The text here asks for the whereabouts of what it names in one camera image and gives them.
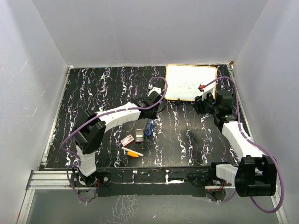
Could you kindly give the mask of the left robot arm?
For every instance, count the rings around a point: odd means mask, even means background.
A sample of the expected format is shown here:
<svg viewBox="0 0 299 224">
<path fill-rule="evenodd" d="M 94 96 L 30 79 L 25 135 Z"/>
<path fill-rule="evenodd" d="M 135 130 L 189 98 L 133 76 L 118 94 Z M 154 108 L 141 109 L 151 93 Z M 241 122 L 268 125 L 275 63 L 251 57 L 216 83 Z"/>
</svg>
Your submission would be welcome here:
<svg viewBox="0 0 299 224">
<path fill-rule="evenodd" d="M 77 179 L 86 186 L 96 182 L 95 152 L 110 129 L 140 119 L 155 119 L 163 96 L 152 91 L 147 97 L 134 99 L 114 109 L 91 114 L 86 111 L 73 132 L 79 156 Z"/>
</svg>

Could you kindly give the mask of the red white staple box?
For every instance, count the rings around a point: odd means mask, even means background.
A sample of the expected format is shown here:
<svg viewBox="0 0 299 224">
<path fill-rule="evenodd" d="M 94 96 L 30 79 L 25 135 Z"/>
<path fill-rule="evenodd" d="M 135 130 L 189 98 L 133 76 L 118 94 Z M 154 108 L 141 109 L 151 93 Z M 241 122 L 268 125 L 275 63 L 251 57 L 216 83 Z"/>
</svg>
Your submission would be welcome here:
<svg viewBox="0 0 299 224">
<path fill-rule="evenodd" d="M 124 139 L 121 140 L 121 144 L 125 147 L 134 141 L 135 141 L 134 137 L 132 135 L 128 135 Z"/>
</svg>

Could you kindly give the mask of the staple tray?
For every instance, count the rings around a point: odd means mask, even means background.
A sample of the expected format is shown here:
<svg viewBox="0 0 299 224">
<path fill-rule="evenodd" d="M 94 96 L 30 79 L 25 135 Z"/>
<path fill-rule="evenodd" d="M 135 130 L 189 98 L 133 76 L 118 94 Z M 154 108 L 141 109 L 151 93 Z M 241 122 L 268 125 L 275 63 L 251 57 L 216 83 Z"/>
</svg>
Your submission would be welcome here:
<svg viewBox="0 0 299 224">
<path fill-rule="evenodd" d="M 135 142 L 140 143 L 144 140 L 144 131 L 142 128 L 137 128 L 135 130 Z"/>
</svg>

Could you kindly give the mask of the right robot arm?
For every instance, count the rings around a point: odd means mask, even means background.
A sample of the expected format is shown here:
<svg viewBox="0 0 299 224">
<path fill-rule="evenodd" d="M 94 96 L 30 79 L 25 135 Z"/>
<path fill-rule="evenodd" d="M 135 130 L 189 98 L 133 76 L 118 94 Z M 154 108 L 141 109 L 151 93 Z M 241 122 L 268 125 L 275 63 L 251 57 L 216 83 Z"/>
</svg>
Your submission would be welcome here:
<svg viewBox="0 0 299 224">
<path fill-rule="evenodd" d="M 214 124 L 236 152 L 240 164 L 216 162 L 208 173 L 209 182 L 219 185 L 224 180 L 235 186 L 241 197 L 273 196 L 276 192 L 277 169 L 273 160 L 250 143 L 238 115 L 233 111 L 233 94 L 219 91 L 216 95 L 204 93 L 195 97 L 193 107 L 197 114 L 209 113 Z"/>
</svg>

